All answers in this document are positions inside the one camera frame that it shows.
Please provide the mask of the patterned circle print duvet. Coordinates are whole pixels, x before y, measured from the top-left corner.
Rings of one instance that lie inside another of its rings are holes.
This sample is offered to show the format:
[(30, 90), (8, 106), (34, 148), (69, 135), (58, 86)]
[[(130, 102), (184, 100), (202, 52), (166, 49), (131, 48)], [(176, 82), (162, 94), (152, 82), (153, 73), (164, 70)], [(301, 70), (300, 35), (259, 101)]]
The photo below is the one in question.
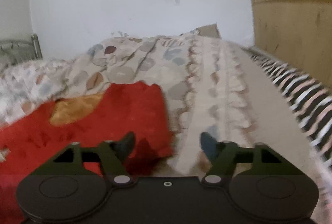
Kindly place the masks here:
[[(82, 119), (112, 84), (160, 87), (173, 134), (172, 155), (151, 171), (105, 176), (100, 144), (71, 142), (25, 176), (15, 198), (20, 223), (331, 223), (331, 168), (307, 136), (290, 130), (278, 139), (253, 138), (242, 53), (219, 38), (115, 37), (73, 60), (30, 60), (1, 67), (1, 129), (55, 102), (50, 123)], [(208, 132), (235, 142), (232, 177), (206, 176), (200, 147)]]

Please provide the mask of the black white striped bedsheet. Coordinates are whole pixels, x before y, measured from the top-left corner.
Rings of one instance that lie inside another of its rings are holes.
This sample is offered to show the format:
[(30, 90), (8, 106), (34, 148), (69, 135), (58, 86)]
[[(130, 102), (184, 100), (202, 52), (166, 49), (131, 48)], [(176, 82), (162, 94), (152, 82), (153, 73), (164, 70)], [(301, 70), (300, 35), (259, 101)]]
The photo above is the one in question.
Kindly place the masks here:
[(248, 50), (267, 78), (282, 94), (299, 128), (324, 165), (331, 168), (331, 94), (318, 80), (290, 65)]

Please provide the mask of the red long-sleeve top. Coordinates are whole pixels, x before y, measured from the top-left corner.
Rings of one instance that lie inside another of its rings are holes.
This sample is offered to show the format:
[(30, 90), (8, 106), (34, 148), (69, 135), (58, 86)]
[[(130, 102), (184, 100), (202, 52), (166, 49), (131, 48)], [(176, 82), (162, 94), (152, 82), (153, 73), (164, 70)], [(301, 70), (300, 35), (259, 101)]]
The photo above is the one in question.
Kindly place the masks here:
[(50, 123), (55, 105), (44, 103), (1, 129), (1, 149), (9, 150), (1, 163), (1, 223), (23, 221), (15, 198), (18, 183), (71, 142), (95, 147), (133, 132), (136, 145), (124, 165), (136, 175), (149, 173), (150, 164), (172, 155), (173, 134), (162, 91), (156, 84), (114, 83), (91, 113), (61, 126)]

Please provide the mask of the grey metal bed headboard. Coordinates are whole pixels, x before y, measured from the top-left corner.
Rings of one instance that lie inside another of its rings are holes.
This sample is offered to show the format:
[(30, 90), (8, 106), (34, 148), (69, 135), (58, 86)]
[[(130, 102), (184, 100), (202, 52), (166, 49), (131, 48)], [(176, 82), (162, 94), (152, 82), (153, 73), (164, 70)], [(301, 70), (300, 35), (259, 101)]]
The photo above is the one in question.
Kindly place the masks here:
[(37, 34), (32, 34), (31, 40), (2, 39), (1, 51), (14, 59), (15, 64), (43, 59)]

